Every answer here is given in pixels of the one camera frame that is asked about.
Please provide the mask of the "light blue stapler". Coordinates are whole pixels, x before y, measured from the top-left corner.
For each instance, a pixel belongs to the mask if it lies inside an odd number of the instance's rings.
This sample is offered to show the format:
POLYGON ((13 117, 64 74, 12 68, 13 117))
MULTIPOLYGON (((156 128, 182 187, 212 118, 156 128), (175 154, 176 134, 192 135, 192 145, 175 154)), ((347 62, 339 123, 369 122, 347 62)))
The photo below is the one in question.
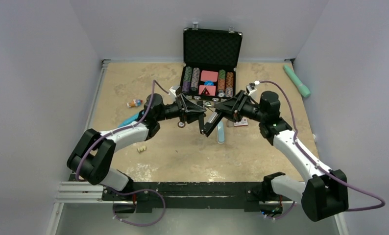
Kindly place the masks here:
POLYGON ((224 125, 222 121, 220 121, 217 125, 217 141, 219 144, 223 144, 225 142, 224 125))

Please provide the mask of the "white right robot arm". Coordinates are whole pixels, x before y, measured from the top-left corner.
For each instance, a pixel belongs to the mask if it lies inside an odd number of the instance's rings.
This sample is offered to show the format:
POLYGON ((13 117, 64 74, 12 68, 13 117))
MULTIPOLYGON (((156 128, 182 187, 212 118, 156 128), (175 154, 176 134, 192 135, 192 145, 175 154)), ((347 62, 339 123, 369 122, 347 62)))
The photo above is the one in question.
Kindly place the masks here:
POLYGON ((204 124, 202 132, 210 136, 223 118, 230 121, 249 118, 259 122, 263 138, 287 157, 303 182, 277 172, 265 176, 262 185, 253 194, 261 199, 285 196, 299 203, 313 222, 348 210, 347 187, 335 181, 338 178, 346 182, 345 173, 332 170, 307 148, 299 146, 301 142, 296 132, 280 116, 280 106, 279 96, 275 92, 263 92, 260 102, 256 104, 245 91, 240 91, 233 98, 214 105, 215 111, 204 124))

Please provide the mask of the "black stapler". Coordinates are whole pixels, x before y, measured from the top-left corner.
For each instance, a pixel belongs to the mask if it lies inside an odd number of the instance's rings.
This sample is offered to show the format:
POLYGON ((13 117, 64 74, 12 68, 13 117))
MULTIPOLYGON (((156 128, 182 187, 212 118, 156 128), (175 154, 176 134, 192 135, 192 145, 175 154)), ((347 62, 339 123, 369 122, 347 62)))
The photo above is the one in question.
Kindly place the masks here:
POLYGON ((217 127, 218 123, 227 116, 222 111, 214 111, 209 119, 204 123, 203 134, 209 137, 212 131, 217 127))

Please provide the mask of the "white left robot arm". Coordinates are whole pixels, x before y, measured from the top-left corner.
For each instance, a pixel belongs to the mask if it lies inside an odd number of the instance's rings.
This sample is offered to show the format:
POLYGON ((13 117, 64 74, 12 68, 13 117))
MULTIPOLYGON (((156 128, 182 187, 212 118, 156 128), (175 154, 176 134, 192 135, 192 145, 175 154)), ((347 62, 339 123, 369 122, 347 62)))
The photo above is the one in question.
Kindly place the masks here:
POLYGON ((205 117, 202 102, 193 103, 183 94, 171 104, 164 104, 160 94, 147 97, 144 109, 129 125, 109 131, 86 130, 67 160, 67 167, 75 175, 92 185, 103 185, 114 190, 120 200, 132 196, 132 179, 111 167, 114 154, 134 143, 153 138, 160 130, 160 121, 178 118, 183 127, 205 117))

